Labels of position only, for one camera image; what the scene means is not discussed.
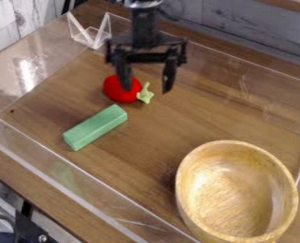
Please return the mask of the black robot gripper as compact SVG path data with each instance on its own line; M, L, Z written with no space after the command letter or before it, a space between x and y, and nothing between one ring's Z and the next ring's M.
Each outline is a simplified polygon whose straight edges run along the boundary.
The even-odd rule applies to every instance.
M129 63L165 63L162 92L173 89L177 66L188 62L188 39L161 33L156 38L136 40L130 34L106 42L106 62L112 63L125 91L132 90L133 71Z

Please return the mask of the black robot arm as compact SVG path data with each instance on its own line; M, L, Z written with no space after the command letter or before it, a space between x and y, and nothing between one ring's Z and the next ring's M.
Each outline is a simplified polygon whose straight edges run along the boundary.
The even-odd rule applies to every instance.
M177 68L188 62L188 39L161 32L160 14L164 0L122 0L130 10L132 34L106 42L106 62L112 63L125 91L133 88L132 64L164 64L162 92L174 86Z

